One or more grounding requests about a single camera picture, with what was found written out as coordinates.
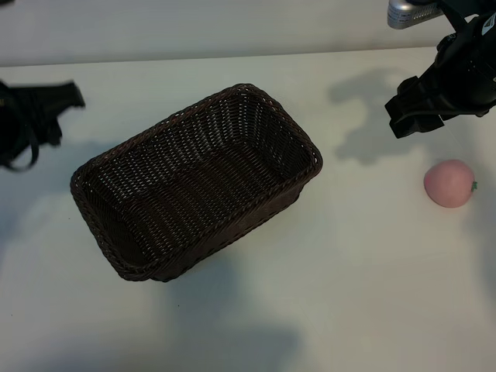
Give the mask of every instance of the black object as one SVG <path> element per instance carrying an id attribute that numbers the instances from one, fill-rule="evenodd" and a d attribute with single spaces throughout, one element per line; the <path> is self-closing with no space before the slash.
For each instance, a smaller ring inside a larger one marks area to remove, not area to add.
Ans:
<path id="1" fill-rule="evenodd" d="M 496 9 L 496 3 L 437 2 L 456 33 L 438 45 L 434 64 L 421 77 L 403 81 L 386 104 L 397 138 L 433 131 L 458 115 L 481 117 L 496 105 L 496 16 L 489 12 L 470 23 L 463 18 L 475 9 Z"/>
<path id="2" fill-rule="evenodd" d="M 17 88 L 0 82 L 0 165 L 11 171 L 24 171 L 36 163 L 41 145 L 60 145 L 62 132 L 57 117 L 71 106 L 84 107 L 74 82 Z M 30 163 L 13 167 L 14 159 L 28 146 L 33 153 Z"/>

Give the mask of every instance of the white wall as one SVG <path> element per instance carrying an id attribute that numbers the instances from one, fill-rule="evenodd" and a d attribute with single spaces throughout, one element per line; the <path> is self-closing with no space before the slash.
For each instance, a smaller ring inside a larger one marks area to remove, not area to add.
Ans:
<path id="1" fill-rule="evenodd" d="M 389 29 L 388 0 L 16 0 L 0 65 L 431 46 L 445 19 Z"/>

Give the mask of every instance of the brown wicker basket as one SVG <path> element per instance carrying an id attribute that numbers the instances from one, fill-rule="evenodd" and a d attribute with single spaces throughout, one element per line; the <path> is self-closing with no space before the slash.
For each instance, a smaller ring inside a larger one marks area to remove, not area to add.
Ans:
<path id="1" fill-rule="evenodd" d="M 279 103 L 238 84 L 88 161 L 71 192 L 130 281 L 169 281 L 298 199 L 322 169 Z"/>

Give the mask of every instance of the robotic arm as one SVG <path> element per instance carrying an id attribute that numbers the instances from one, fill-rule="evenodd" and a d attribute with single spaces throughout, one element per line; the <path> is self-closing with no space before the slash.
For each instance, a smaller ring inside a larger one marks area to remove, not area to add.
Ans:
<path id="1" fill-rule="evenodd" d="M 496 0 L 390 0 L 387 22 L 405 29 L 444 14 L 455 33 L 437 46 L 432 66 L 410 77 L 387 104 L 397 138 L 430 132 L 458 115 L 496 105 Z M 469 23 L 465 17 L 478 14 Z"/>

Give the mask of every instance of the woven pattern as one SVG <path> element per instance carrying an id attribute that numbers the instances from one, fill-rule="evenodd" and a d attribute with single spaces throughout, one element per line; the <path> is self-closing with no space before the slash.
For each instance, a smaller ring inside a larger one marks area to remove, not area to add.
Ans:
<path id="1" fill-rule="evenodd" d="M 287 208 L 321 169 L 281 105 L 238 84 L 88 161 L 71 192 L 121 277 L 169 281 Z"/>

